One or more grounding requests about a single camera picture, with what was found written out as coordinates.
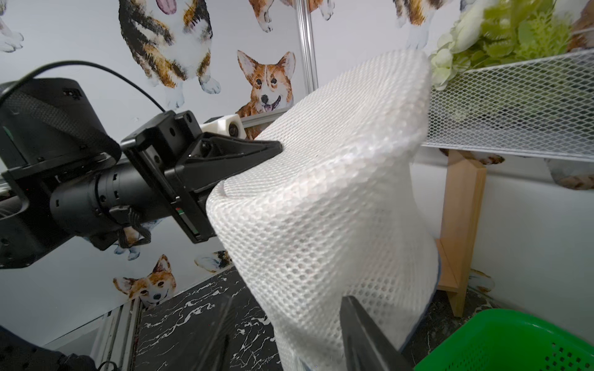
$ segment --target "green basket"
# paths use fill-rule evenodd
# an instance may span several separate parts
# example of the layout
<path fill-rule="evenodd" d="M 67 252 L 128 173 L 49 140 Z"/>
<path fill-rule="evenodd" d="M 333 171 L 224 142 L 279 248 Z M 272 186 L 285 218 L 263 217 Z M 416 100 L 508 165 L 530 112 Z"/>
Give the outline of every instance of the green basket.
<path fill-rule="evenodd" d="M 536 317 L 507 309 L 478 313 L 415 371 L 594 371 L 594 347 Z"/>

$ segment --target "white wire rack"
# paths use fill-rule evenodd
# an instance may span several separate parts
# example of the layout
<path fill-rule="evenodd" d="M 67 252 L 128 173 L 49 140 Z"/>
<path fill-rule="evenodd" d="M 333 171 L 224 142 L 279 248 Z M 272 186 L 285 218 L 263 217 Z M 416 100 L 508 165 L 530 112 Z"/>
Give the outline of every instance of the white wire rack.
<path fill-rule="evenodd" d="M 457 76 L 432 93 L 425 145 L 594 161 L 594 49 Z"/>

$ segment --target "black marble floor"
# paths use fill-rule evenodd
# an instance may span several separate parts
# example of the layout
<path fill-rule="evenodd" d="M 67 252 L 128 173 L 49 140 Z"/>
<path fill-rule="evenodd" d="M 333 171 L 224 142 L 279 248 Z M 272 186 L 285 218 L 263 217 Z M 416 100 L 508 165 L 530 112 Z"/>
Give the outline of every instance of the black marble floor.
<path fill-rule="evenodd" d="M 282 370 L 272 325 L 235 268 L 217 274 L 142 315 L 134 370 L 173 370 L 179 357 L 195 356 L 195 352 L 187 351 L 188 343 L 199 343 L 212 333 L 210 326 L 217 321 L 219 309 L 229 296 L 233 297 L 236 310 L 235 331 L 229 343 L 230 368 Z M 411 365 L 417 365 L 473 315 L 492 307 L 483 296 L 468 291 L 464 316 L 455 318 L 447 294 L 436 292 L 427 314 L 403 350 L 404 357 Z"/>
<path fill-rule="evenodd" d="M 272 325 L 234 267 L 144 312 L 134 370 L 173 371 L 179 357 L 195 356 L 187 351 L 188 341 L 197 340 L 194 349 L 201 347 L 229 297 L 236 311 L 230 369 L 282 370 Z"/>
<path fill-rule="evenodd" d="M 415 334 L 402 350 L 402 355 L 412 366 L 416 366 L 475 314 L 495 307 L 485 296 L 468 290 L 463 316 L 456 318 L 451 311 L 447 293 L 437 291 Z"/>

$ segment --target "screw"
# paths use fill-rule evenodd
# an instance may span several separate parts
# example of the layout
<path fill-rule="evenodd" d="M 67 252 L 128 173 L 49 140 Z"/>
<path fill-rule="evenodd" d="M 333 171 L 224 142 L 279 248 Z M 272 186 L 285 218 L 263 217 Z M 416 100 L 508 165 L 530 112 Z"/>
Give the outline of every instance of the screw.
<path fill-rule="evenodd" d="M 205 142 L 205 141 L 200 141 L 200 157 L 208 156 L 210 149 L 211 149 L 210 143 Z"/>
<path fill-rule="evenodd" d="M 229 135 L 237 138 L 239 136 L 239 128 L 235 125 L 234 122 L 229 124 Z"/>

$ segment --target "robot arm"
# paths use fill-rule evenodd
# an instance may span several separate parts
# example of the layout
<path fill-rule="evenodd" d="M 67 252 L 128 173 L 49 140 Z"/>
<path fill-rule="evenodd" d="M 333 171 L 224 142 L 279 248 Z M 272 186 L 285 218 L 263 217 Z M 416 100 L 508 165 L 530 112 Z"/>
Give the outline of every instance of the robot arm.
<path fill-rule="evenodd" d="M 127 136 L 118 159 L 81 87 L 61 78 L 29 81 L 0 106 L 0 121 L 12 192 L 0 201 L 0 268 L 27 267 L 73 236 L 126 247 L 127 226 L 148 243 L 141 223 L 169 215 L 192 242 L 206 241 L 213 187 L 282 151 L 243 140 L 237 115 L 199 125 L 190 111 L 167 111 Z"/>

